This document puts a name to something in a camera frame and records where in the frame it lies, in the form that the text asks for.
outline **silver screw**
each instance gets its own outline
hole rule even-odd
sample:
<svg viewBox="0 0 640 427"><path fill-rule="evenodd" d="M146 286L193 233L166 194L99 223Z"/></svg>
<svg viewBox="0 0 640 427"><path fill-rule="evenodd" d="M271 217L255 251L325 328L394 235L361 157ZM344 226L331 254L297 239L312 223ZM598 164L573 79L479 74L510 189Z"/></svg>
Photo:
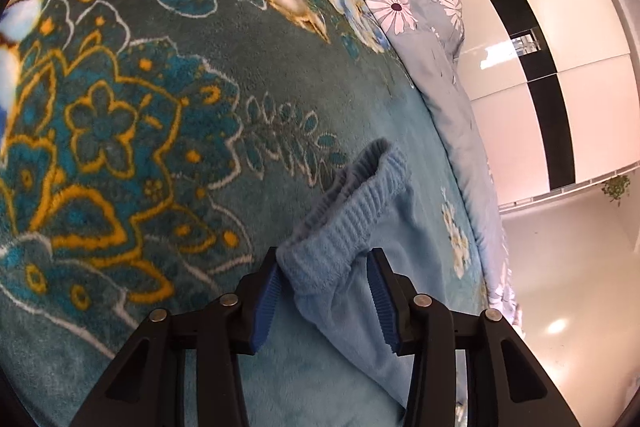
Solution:
<svg viewBox="0 0 640 427"><path fill-rule="evenodd" d="M431 297L425 295L424 293L418 293L418 295L414 297L414 304L416 306L420 306L420 308L428 308L429 306L431 306L432 302L433 300L431 299Z"/></svg>
<svg viewBox="0 0 640 427"><path fill-rule="evenodd" d="M225 293L220 296L220 304L223 306L235 306L238 304L238 296L235 293Z"/></svg>
<svg viewBox="0 0 640 427"><path fill-rule="evenodd" d="M502 314L500 313L500 310L495 310L493 308L485 311L484 316L491 322L500 322L502 320Z"/></svg>
<svg viewBox="0 0 640 427"><path fill-rule="evenodd" d="M167 315L168 314L164 308L156 308L149 313L149 320L151 320L151 322L162 322L165 320Z"/></svg>

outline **bed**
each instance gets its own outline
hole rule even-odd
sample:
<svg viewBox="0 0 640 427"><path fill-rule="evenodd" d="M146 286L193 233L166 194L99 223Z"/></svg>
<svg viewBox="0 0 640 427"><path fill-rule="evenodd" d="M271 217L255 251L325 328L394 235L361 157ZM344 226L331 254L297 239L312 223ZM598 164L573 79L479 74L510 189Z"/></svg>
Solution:
<svg viewBox="0 0 640 427"><path fill-rule="evenodd" d="M235 288L380 137L441 298L487 307L446 139L364 0L11 0L0 34L0 365L40 425L68 425L149 311ZM241 372L252 425L401 423L291 289Z"/></svg>

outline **pink daisy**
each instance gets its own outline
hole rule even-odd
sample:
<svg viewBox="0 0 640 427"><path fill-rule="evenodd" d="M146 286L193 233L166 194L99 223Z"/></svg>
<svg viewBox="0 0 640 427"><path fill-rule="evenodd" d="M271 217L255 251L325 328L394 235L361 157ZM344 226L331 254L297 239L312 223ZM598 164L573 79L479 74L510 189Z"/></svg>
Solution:
<svg viewBox="0 0 640 427"><path fill-rule="evenodd" d="M382 30L387 33L394 26L394 33L404 32L404 25L415 30L417 19L411 14L409 0L367 0L367 6L373 12Z"/></svg>

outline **green plant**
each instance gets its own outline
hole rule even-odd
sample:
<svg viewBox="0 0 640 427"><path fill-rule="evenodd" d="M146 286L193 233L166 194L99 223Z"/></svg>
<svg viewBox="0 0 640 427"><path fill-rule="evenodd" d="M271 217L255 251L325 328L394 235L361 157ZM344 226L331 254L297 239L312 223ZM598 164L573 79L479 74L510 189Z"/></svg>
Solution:
<svg viewBox="0 0 640 427"><path fill-rule="evenodd" d="M602 184L602 191L611 198L611 201L617 201L618 206L620 206L620 198L625 195L626 189L630 184L629 176L622 174L622 176L616 176L605 181Z"/></svg>

